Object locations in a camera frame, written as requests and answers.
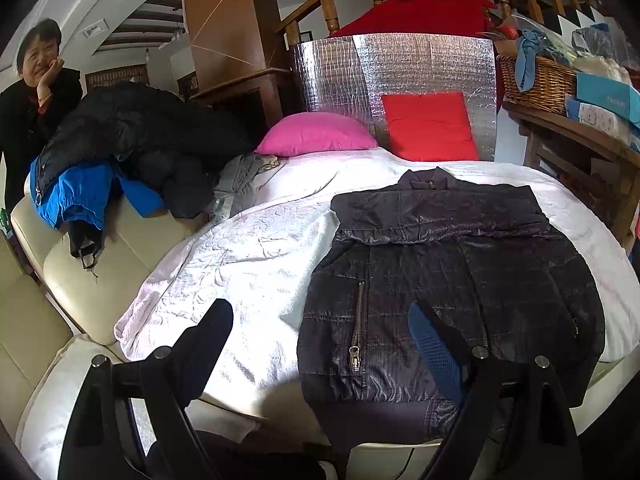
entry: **pink pillow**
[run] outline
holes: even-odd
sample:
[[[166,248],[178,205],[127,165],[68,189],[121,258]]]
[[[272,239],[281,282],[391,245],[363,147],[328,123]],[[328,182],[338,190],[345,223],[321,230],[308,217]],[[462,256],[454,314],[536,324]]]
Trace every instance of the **pink pillow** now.
[[[255,150],[261,155],[295,156],[313,152],[367,150],[376,139],[356,119],[327,112],[303,112],[281,120]]]

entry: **blue jacket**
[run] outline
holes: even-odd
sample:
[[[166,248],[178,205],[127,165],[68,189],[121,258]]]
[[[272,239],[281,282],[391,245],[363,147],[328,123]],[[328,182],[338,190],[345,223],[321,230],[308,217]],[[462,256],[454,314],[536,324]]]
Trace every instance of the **blue jacket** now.
[[[34,200],[37,159],[31,164],[31,199]],[[36,211],[54,228],[62,222],[84,220],[104,230],[104,210],[109,199],[111,183],[114,179],[131,205],[141,216],[164,207],[162,198],[137,180],[128,180],[107,162],[100,164],[80,164],[62,173],[49,189]]]

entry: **teal box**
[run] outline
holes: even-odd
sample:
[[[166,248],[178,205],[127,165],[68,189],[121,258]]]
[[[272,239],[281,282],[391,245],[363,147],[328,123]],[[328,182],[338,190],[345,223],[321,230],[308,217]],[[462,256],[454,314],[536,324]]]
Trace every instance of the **teal box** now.
[[[578,101],[601,106],[640,126],[640,93],[630,85],[600,77],[577,72]]]

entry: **short black hair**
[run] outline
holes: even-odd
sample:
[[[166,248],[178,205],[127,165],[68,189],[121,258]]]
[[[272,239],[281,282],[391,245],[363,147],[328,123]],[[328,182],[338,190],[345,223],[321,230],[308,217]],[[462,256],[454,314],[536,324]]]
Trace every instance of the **short black hair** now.
[[[62,42],[62,33],[60,32],[60,27],[51,18],[45,18],[40,23],[38,23],[35,27],[33,27],[27,35],[22,40],[20,44],[20,48],[18,49],[18,57],[15,60],[15,68],[20,73],[22,70],[22,64],[24,63],[24,55],[27,53],[27,49],[33,40],[36,38],[40,38],[41,41],[51,41],[56,40],[58,44],[58,48],[60,48],[60,43]]]

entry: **white bedding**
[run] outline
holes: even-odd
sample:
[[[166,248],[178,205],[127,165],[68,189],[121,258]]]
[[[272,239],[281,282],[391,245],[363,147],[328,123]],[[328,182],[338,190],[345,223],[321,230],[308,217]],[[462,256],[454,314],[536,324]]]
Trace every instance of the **white bedding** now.
[[[531,186],[544,213],[584,257],[606,320],[601,357],[613,361],[640,338],[640,285],[610,231],[559,182],[539,171],[494,162],[407,162],[382,148],[286,160],[260,176],[256,205],[205,227],[171,250],[114,329],[127,358],[172,345],[215,298],[234,308],[234,328],[205,393],[236,410],[297,378],[296,345],[311,272],[331,246],[332,196],[398,181],[408,169],[440,166],[478,184]]]

